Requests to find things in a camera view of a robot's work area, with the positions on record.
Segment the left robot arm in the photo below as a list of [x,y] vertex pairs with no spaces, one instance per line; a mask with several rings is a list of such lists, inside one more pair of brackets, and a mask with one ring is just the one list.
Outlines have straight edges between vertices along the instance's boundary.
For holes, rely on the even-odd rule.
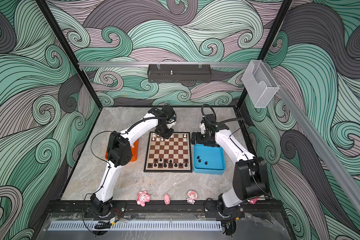
[[176,112],[169,106],[151,108],[142,119],[132,124],[121,132],[110,132],[106,149],[105,173],[102,177],[99,189],[91,194],[90,200],[100,217],[108,216],[112,211],[113,191],[122,168],[127,165],[132,157],[131,146],[141,136],[152,128],[155,133],[164,139],[169,139],[176,124]]

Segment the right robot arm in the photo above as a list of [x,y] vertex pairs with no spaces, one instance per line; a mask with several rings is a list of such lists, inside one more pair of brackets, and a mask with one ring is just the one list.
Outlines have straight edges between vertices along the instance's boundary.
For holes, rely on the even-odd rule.
[[244,118],[218,122],[215,110],[208,104],[202,105],[201,113],[201,131],[192,133],[192,144],[222,149],[235,167],[231,189],[219,196],[219,212],[227,215],[229,210],[247,200],[266,196],[269,189],[266,161],[250,153],[227,126],[227,123],[243,121]]

